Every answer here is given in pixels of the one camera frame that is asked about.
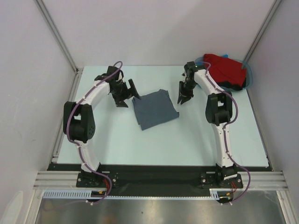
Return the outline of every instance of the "red cloth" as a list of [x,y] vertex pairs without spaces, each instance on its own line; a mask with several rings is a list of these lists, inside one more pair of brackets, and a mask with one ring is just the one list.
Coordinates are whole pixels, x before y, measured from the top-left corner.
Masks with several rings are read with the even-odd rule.
[[242,63],[213,54],[205,54],[204,62],[211,64],[209,72],[216,83],[228,81],[242,87],[246,78],[246,69],[242,69]]

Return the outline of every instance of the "cable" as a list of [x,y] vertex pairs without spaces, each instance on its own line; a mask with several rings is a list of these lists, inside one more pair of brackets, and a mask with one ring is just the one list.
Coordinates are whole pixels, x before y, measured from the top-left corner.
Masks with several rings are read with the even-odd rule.
[[111,78],[112,76],[116,75],[116,74],[121,70],[121,68],[122,68],[122,61],[118,61],[118,62],[116,62],[113,66],[116,66],[118,63],[120,63],[120,66],[119,66],[119,68],[118,68],[115,72],[113,72],[111,75],[107,76],[106,78],[104,78],[104,79],[101,80],[100,82],[98,82],[98,83],[96,84],[96,86],[93,86],[93,87],[92,87],[92,88],[91,88],[91,89],[90,89],[90,90],[83,96],[83,98],[80,99],[80,100],[76,103],[76,105],[74,106],[73,110],[72,110],[71,113],[70,113],[69,119],[68,119],[67,124],[66,124],[66,136],[67,136],[67,139],[68,139],[69,142],[71,142],[71,143],[73,143],[73,144],[75,144],[75,145],[78,146],[78,151],[79,151],[80,159],[81,159],[81,161],[83,162],[83,164],[86,166],[86,168],[89,169],[92,173],[97,174],[97,175],[99,175],[99,176],[102,176],[102,177],[106,178],[106,179],[109,181],[109,186],[110,186],[110,187],[109,187],[109,189],[107,190],[107,193],[106,193],[100,200],[98,200],[98,201],[96,201],[96,202],[94,202],[94,203],[92,202],[91,205],[100,203],[105,197],[107,197],[107,196],[110,194],[110,191],[111,191],[111,188],[112,188],[112,181],[111,181],[111,179],[109,178],[109,176],[107,176],[107,175],[105,175],[105,174],[102,174],[102,173],[99,173],[99,172],[97,172],[97,171],[95,171],[95,170],[92,170],[92,169],[89,167],[89,165],[86,163],[86,161],[84,160],[83,155],[82,155],[82,149],[81,149],[80,144],[77,143],[77,142],[75,142],[75,141],[73,141],[73,140],[71,140],[71,137],[70,137],[70,124],[71,124],[71,119],[72,119],[72,117],[74,116],[74,113],[75,113],[76,109],[79,107],[79,105],[80,105],[82,102],[85,101],[85,99],[92,93],[92,91],[93,91],[96,87],[98,87],[99,85],[101,85],[103,82],[105,82],[107,79],[109,79],[109,78]]
[[225,95],[227,95],[229,98],[231,98],[231,100],[234,102],[234,105],[235,105],[235,118],[232,120],[232,121],[230,121],[230,122],[228,122],[228,123],[226,123],[224,126],[223,126],[223,138],[224,138],[224,145],[225,145],[225,152],[226,152],[226,154],[228,155],[228,157],[229,157],[229,159],[235,164],[235,165],[237,165],[238,167],[240,167],[241,169],[243,169],[244,171],[246,171],[247,172],[247,174],[248,174],[248,184],[247,184],[247,186],[246,186],[246,189],[243,191],[243,193],[240,195],[240,196],[238,196],[236,199],[234,199],[233,200],[233,202],[235,202],[235,201],[238,201],[239,199],[241,199],[245,194],[246,194],[246,192],[248,191],[248,189],[249,189],[249,186],[250,186],[250,182],[251,182],[251,175],[250,175],[250,172],[245,168],[245,167],[243,167],[243,166],[241,166],[240,164],[238,164],[238,163],[236,163],[236,161],[232,158],[232,156],[229,154],[229,151],[228,151],[228,143],[227,143],[227,139],[226,139],[226,126],[227,125],[230,125],[230,124],[233,124],[236,120],[237,120],[237,118],[238,118],[238,114],[239,114],[239,109],[238,109],[238,105],[237,105],[237,102],[235,101],[235,99],[232,97],[232,95],[230,95],[228,92],[226,92],[226,91],[222,91],[222,90],[220,90],[220,89],[218,89],[218,88],[216,88],[216,86],[215,86],[215,84],[212,82],[212,80],[209,78],[209,76],[207,76],[207,72],[209,71],[209,68],[211,67],[211,64],[209,63],[209,62],[201,62],[201,63],[205,63],[205,64],[208,64],[208,67],[207,67],[207,69],[206,69],[206,73],[205,73],[205,75],[206,75],[206,78],[207,78],[207,80],[209,81],[209,83],[217,90],[217,91],[219,91],[219,92],[221,92],[221,93],[224,93]]

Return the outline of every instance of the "robotic arm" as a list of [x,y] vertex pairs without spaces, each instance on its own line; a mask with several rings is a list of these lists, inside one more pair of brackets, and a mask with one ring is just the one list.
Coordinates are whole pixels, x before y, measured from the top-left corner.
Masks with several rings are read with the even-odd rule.
[[185,66],[184,80],[179,83],[178,103],[185,103],[193,97],[193,89],[197,84],[201,86],[207,95],[206,119],[212,124],[217,146],[217,163],[215,178],[218,185],[239,180],[236,164],[233,163],[230,141],[229,122],[233,115],[232,99],[204,69],[203,65],[195,65],[188,62]]
[[[98,170],[100,162],[92,150],[92,137],[95,133],[95,122],[93,117],[93,109],[99,102],[107,96],[112,94],[117,107],[128,107],[124,102],[132,96],[140,98],[138,95],[133,80],[130,79],[130,89],[127,88],[123,81],[123,72],[114,66],[109,66],[107,73],[97,76],[94,80],[93,87],[83,96],[84,100],[77,102],[66,102],[64,105],[64,123],[63,131],[67,134],[67,122],[74,107],[78,105],[75,113],[71,117],[69,125],[70,139],[76,142],[81,159],[88,164],[92,170]],[[81,172],[91,173],[91,171],[84,165],[81,165]]]

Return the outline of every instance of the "white wall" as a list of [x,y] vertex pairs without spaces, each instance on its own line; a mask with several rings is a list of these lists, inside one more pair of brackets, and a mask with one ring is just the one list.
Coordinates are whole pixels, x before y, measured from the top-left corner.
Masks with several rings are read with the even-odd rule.
[[282,3],[257,46],[250,89],[270,159],[299,208],[299,1]]
[[0,1],[0,29],[1,219],[19,190],[27,209],[74,74],[33,0]]
[[77,66],[243,59],[274,0],[44,0]]

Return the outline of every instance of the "folded cloth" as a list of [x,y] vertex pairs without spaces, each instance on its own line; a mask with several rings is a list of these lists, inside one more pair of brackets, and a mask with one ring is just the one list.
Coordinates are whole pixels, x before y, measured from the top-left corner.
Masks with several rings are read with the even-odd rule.
[[247,70],[242,69],[242,63],[213,54],[205,54],[204,62],[211,64],[209,73],[219,86],[236,91],[245,87]]
[[165,123],[179,117],[179,113],[174,109],[166,90],[159,90],[141,99],[132,99],[135,116],[141,130]]

